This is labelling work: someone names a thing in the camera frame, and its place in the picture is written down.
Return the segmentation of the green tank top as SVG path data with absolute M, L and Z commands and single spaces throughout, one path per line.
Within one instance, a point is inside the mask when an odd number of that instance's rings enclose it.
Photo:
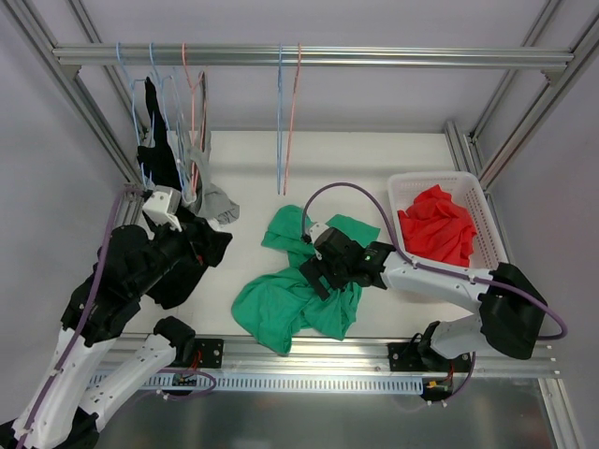
M 301 218 L 298 206 L 277 210 L 261 245 L 286 253 L 288 266 L 244 285 L 231 307 L 235 322 L 279 355 L 290 353 L 293 337 L 303 329 L 343 340 L 357 321 L 362 295 L 362 288 L 355 283 L 341 291 L 330 288 L 326 300 L 317 295 L 300 273 L 300 265 L 314 255 L 314 248 L 301 240 Z

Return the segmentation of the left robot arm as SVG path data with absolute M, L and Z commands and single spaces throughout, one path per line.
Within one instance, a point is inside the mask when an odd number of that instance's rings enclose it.
M 159 370 L 191 365 L 195 330 L 160 319 L 141 347 L 100 385 L 88 386 L 104 356 L 139 312 L 143 297 L 170 310 L 217 267 L 231 234 L 195 218 L 180 229 L 137 224 L 109 230 L 92 275 L 72 293 L 57 345 L 35 397 L 1 426 L 4 448 L 91 448 L 124 403 Z

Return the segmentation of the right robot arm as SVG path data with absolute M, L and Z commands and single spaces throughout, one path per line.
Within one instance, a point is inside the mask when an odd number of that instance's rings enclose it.
M 547 303 L 517 267 L 502 263 L 492 270 L 455 270 L 438 262 L 426 265 L 387 243 L 361 246 L 321 223 L 302 238 L 313 246 L 314 255 L 300 273 L 321 300 L 355 284 L 434 297 L 468 312 L 458 320 L 430 323 L 409 350 L 409 358 L 426 370 L 445 371 L 460 356 L 483 349 L 517 360 L 532 357 Z

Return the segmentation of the pink plastic hanger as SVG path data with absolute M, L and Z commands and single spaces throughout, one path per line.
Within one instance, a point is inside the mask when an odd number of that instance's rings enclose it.
M 286 152 L 285 152 L 285 171 L 284 171 L 284 184 L 283 184 L 283 195 L 284 196 L 287 195 L 288 184 L 289 184 L 290 159 L 291 159 L 291 153 L 292 153 L 293 134 L 294 134 L 294 130 L 295 130 L 294 128 L 295 128 L 298 89 L 299 89 L 299 82 L 300 82 L 301 61 L 302 61 L 302 46 L 298 42 L 297 64 L 296 64 L 296 71 L 295 71 L 295 76 L 294 76 L 293 91 L 292 91 L 292 96 L 291 96 L 289 127 L 288 127 Z

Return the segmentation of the red tank top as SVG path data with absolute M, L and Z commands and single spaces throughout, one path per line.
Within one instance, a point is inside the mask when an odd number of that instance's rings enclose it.
M 409 208 L 397 214 L 408 253 L 453 266 L 470 266 L 477 235 L 474 221 L 439 184 L 420 193 Z

